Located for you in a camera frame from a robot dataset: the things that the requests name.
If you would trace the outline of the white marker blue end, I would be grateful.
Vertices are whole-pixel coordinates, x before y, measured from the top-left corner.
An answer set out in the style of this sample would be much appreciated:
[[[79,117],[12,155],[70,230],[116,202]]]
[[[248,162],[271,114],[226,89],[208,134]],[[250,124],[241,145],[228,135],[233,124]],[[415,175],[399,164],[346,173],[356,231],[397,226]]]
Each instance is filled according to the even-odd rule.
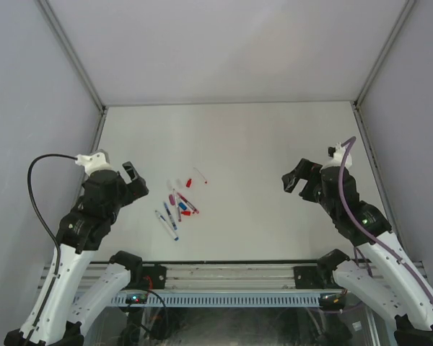
[[[162,224],[162,226],[164,227],[164,229],[168,232],[168,234],[170,235],[170,237],[174,240],[174,241],[178,241],[179,237],[176,234],[176,231],[174,230],[174,228],[166,221],[165,217],[158,211],[156,210],[155,215],[157,217],[157,219],[159,220],[159,222]]]

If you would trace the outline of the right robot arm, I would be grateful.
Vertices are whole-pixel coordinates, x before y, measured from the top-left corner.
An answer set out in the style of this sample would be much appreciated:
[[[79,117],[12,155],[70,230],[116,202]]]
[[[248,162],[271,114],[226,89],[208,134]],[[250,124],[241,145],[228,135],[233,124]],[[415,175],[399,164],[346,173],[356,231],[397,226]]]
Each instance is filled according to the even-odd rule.
[[[392,328],[398,345],[433,345],[433,289],[404,252],[384,215],[364,202],[348,169],[323,167],[307,159],[282,176],[291,193],[300,180],[299,196],[321,205],[337,231],[383,276],[381,283],[342,251],[318,260],[324,283],[350,290]]]

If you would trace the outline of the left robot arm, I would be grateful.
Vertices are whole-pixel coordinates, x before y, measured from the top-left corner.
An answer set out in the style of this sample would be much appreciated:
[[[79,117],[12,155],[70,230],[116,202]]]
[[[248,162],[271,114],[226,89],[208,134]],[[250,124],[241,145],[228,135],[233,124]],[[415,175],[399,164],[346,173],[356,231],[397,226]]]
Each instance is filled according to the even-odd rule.
[[[101,154],[79,156],[87,179],[76,205],[60,221],[51,271],[25,323],[7,333],[5,345],[83,345],[93,322],[115,295],[143,279],[142,259],[119,251],[101,277],[76,301],[84,273],[121,208],[146,196],[145,180],[129,161],[123,164],[130,182]]]

